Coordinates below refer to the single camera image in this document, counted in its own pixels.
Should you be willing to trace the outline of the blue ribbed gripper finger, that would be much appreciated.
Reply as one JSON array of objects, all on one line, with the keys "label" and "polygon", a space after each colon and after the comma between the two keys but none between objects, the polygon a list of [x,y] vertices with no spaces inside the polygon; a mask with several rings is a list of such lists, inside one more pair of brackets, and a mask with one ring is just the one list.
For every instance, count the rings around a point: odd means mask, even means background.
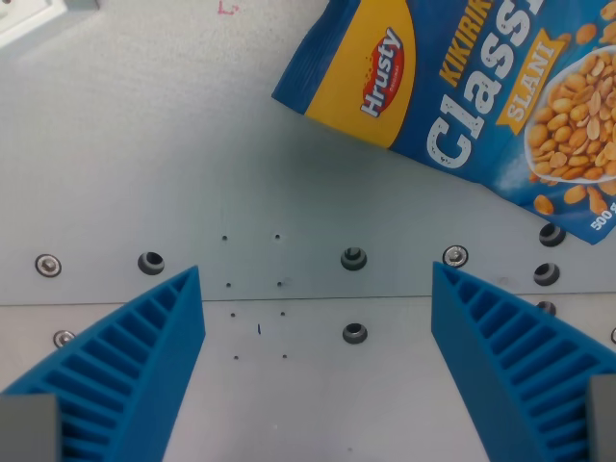
[{"label": "blue ribbed gripper finger", "polygon": [[588,461],[590,378],[614,351],[462,270],[432,267],[431,332],[492,461]]},{"label": "blue ribbed gripper finger", "polygon": [[2,394],[57,399],[64,461],[160,461],[204,339],[191,267],[94,323]]}]

